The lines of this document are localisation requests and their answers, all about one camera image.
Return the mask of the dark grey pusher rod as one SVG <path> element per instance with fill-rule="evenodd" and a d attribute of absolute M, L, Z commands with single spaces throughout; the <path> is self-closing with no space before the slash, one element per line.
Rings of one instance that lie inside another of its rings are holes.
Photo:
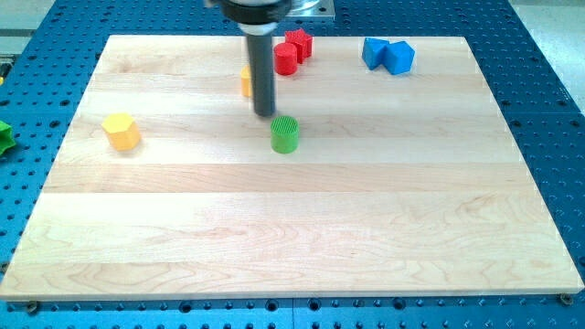
<path fill-rule="evenodd" d="M 246 35 L 254 112 L 260 117 L 275 113 L 274 69 L 271 35 Z"/>

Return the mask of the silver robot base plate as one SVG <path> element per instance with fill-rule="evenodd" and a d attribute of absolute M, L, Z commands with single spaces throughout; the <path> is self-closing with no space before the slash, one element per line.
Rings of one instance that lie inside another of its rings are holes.
<path fill-rule="evenodd" d="M 292 0 L 288 17 L 315 18 L 335 17 L 334 0 Z"/>

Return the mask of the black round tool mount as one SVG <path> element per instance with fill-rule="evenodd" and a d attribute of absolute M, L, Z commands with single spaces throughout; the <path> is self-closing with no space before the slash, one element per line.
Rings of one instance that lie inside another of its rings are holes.
<path fill-rule="evenodd" d="M 292 8 L 291 0 L 206 0 L 206 7 L 218 6 L 227 19 L 236 22 L 247 35 L 272 33 Z"/>

